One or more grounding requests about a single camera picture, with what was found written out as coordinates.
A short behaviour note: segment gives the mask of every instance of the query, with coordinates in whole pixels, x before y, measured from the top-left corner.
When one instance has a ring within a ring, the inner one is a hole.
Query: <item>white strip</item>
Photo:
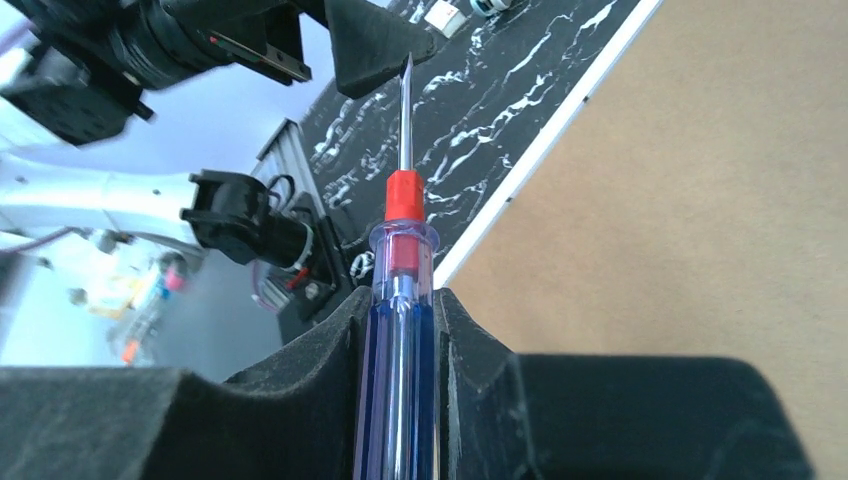
[[[598,57],[586,70],[586,73],[565,97],[562,105],[545,124],[539,135],[533,140],[521,158],[518,159],[512,171],[498,185],[468,228],[462,232],[456,244],[450,249],[433,274],[433,286],[442,288],[448,285],[457,270],[465,263],[480,240],[489,232],[495,221],[506,208],[524,183],[541,165],[542,160],[551,151],[554,144],[562,136],[565,129],[583,106],[583,99],[590,97],[604,77],[609,73],[630,42],[636,37],[645,23],[651,18],[662,0],[641,0],[630,12],[624,23],[612,36],[609,43],[601,50]]]

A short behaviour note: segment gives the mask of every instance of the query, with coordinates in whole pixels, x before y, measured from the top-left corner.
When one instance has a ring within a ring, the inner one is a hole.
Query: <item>orange object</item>
[[[397,170],[386,182],[386,221],[424,221],[424,180],[414,170]]]
[[[127,365],[131,364],[133,359],[135,359],[135,354],[138,353],[138,348],[140,346],[141,342],[138,340],[130,340],[127,343],[127,348],[124,349],[124,354],[121,355],[121,360],[123,360]]]

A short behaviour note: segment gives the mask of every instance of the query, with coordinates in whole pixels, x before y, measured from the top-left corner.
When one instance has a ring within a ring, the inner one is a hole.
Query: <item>table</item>
[[[450,281],[533,174],[661,0],[518,0],[471,16],[413,71],[413,147],[428,222],[441,236],[435,287]],[[423,22],[432,2],[388,8]],[[344,247],[367,241],[397,166],[399,83],[350,100],[334,84],[301,122],[319,192]]]

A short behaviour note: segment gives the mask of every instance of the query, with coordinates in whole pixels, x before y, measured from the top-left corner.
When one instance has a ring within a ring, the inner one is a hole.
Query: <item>cardboard surface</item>
[[[667,1],[451,283],[522,351],[737,357],[848,474],[848,4]]]

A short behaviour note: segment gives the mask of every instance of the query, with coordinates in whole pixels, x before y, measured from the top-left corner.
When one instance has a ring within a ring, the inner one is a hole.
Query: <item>black cable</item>
[[[268,183],[268,186],[266,188],[268,189],[268,195],[273,196],[273,193],[275,193],[275,192],[272,192],[271,190],[277,185],[277,183],[280,182],[280,180],[286,180],[286,182],[288,182],[288,184],[289,184],[288,198],[286,198],[285,203],[281,203],[281,205],[279,205],[279,206],[285,207],[285,206],[287,206],[291,203],[292,199],[294,199],[294,177],[292,177],[291,175],[285,174],[285,173],[275,175],[274,177],[271,178],[271,181]]]

